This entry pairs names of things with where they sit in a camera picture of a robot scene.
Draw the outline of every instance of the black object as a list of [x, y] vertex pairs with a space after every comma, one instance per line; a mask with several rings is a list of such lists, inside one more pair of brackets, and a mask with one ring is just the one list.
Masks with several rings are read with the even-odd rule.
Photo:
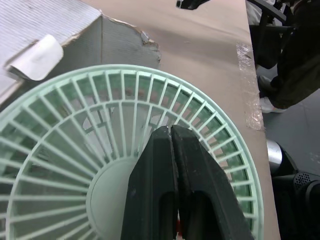
[[169, 130], [155, 130], [128, 184], [121, 240], [172, 240], [176, 237], [177, 170]]
[[186, 240], [253, 240], [224, 171], [175, 125], [151, 134], [130, 175], [121, 240], [175, 239], [177, 206]]
[[189, 129], [171, 129], [186, 240], [253, 240], [225, 172]]
[[319, 240], [320, 176], [275, 176], [272, 186], [281, 240]]
[[177, 0], [176, 7], [180, 9], [187, 9], [187, 10], [195, 10], [201, 4], [204, 4], [210, 0]]

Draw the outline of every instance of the white plastic piece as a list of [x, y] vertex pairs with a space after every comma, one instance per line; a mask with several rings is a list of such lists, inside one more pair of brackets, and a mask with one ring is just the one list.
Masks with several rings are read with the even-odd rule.
[[31, 80], [40, 81], [50, 73], [63, 56], [62, 46], [48, 34], [15, 58], [10, 66]]

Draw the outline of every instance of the person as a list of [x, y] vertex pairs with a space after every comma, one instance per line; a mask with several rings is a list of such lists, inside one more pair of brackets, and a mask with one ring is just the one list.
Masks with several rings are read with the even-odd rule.
[[283, 113], [320, 88], [320, 0], [298, 0], [291, 7], [296, 27], [277, 64], [278, 75], [258, 77], [268, 91], [263, 113]]

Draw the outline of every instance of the gray cardboard box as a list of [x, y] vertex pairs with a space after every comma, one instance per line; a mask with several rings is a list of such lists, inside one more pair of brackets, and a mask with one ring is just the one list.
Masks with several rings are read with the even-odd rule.
[[2, 109], [42, 82], [24, 79], [8, 69], [12, 61], [48, 34], [63, 47], [63, 58], [43, 81], [101, 64], [159, 67], [159, 47], [146, 32], [79, 0], [0, 0], [0, 13]]

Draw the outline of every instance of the white shoe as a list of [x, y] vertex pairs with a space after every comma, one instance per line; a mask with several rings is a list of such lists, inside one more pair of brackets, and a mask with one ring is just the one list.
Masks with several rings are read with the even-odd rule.
[[271, 79], [266, 76], [258, 76], [258, 83], [259, 85], [269, 91], [269, 92], [276, 92], [277, 89], [271, 86]]
[[274, 107], [267, 96], [260, 98], [260, 105], [261, 105], [261, 110], [263, 114], [269, 114], [269, 113], [280, 114], [287, 110], [287, 109], [280, 109], [280, 108]]

